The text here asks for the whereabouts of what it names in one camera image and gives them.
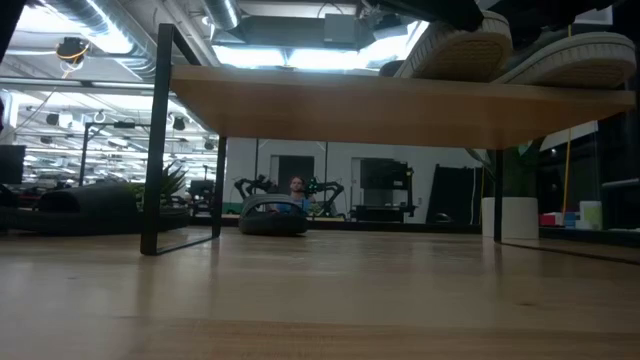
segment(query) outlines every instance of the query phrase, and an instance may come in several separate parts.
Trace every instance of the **wooden tabletop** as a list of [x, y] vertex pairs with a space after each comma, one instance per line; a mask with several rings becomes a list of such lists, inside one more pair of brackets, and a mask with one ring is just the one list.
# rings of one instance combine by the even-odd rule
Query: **wooden tabletop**
[[628, 91], [174, 66], [221, 136], [502, 149], [635, 104]]

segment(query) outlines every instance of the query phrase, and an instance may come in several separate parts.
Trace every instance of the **white planter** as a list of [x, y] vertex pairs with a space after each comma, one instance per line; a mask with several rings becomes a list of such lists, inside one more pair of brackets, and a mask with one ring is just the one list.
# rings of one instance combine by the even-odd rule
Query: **white planter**
[[[495, 198], [482, 199], [482, 236], [493, 238]], [[502, 198], [502, 238], [538, 239], [538, 199]]]

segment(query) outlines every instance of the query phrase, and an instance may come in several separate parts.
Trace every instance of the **ceiling duct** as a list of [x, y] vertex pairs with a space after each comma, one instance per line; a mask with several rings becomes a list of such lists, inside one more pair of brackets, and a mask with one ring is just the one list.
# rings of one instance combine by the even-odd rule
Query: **ceiling duct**
[[156, 44], [147, 32], [116, 0], [39, 0], [61, 18], [75, 23], [80, 33], [117, 59], [144, 82], [153, 82]]
[[201, 0], [209, 21], [216, 29], [234, 29], [240, 20], [240, 7], [236, 0]]

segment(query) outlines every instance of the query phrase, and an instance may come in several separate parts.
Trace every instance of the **white wall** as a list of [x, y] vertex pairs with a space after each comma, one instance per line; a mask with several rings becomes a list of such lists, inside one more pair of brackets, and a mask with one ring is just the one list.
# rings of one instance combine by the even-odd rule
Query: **white wall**
[[[233, 183], [237, 178], [253, 178], [255, 166], [255, 139], [231, 138], [227, 149], [227, 172], [225, 202], [240, 202]], [[271, 157], [274, 155], [300, 155], [315, 158], [315, 176], [324, 180], [325, 143], [313, 141], [260, 140], [258, 174], [272, 173]], [[405, 161], [415, 171], [413, 178], [413, 201], [418, 206], [415, 216], [407, 222], [423, 223], [427, 215], [427, 205], [431, 195], [431, 184], [436, 164], [448, 167], [473, 167], [476, 161], [464, 151], [454, 148], [432, 148], [417, 146], [372, 145], [352, 143], [329, 143], [327, 181], [339, 181], [345, 187], [344, 195], [336, 201], [339, 213], [346, 213], [351, 197], [352, 159], [382, 158]], [[394, 202], [406, 201], [405, 192], [394, 192]]]

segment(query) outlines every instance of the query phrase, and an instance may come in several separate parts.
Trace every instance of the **wooden shelf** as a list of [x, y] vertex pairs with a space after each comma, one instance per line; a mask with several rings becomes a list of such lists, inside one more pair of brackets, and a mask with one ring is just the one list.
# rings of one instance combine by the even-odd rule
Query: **wooden shelf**
[[222, 136], [502, 149], [635, 104], [628, 91], [174, 66]]

